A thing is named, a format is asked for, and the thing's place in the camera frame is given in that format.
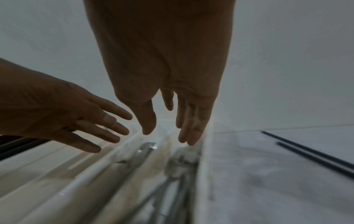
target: outstretched hand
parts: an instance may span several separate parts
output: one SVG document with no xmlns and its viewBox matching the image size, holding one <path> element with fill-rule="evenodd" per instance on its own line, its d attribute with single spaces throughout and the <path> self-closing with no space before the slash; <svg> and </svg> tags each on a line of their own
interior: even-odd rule
<svg viewBox="0 0 354 224">
<path fill-rule="evenodd" d="M 85 0 L 115 94 L 151 133 L 151 99 L 177 94 L 179 141 L 194 145 L 212 114 L 225 67 L 234 0 Z"/>
<path fill-rule="evenodd" d="M 131 120 L 132 115 L 84 88 L 0 59 L 0 134 L 58 141 L 97 153 L 92 142 L 64 130 L 71 127 L 109 142 L 129 130 L 107 112 Z"/>
</svg>

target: wall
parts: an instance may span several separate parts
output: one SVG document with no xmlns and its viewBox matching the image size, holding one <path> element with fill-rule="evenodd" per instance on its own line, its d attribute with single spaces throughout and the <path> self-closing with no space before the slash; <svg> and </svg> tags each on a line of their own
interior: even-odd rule
<svg viewBox="0 0 354 224">
<path fill-rule="evenodd" d="M 220 131 L 354 123 L 354 2 L 238 0 Z M 0 57 L 117 101 L 81 0 L 2 0 Z M 169 119 L 158 94 L 154 108 Z"/>
</svg>

